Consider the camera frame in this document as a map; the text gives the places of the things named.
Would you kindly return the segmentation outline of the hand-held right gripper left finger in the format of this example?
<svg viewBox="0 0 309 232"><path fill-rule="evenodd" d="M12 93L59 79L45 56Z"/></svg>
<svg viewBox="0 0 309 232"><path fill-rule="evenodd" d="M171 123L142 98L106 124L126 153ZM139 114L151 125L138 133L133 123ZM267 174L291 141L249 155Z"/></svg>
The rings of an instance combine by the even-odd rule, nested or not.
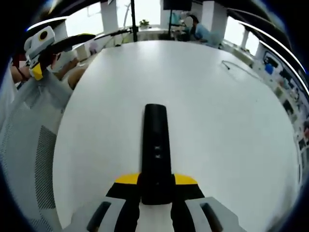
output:
<svg viewBox="0 0 309 232"><path fill-rule="evenodd" d="M89 232L134 232L140 217L139 173L115 180L87 224Z"/></svg>

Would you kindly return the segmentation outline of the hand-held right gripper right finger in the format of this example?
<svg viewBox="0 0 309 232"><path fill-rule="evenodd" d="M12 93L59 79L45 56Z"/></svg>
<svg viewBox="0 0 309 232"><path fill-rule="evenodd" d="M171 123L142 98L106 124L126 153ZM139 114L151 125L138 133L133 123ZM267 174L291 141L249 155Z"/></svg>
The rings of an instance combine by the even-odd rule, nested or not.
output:
<svg viewBox="0 0 309 232"><path fill-rule="evenodd" d="M176 232L243 232L236 214L214 197L205 197L197 181L175 174L171 220Z"/></svg>

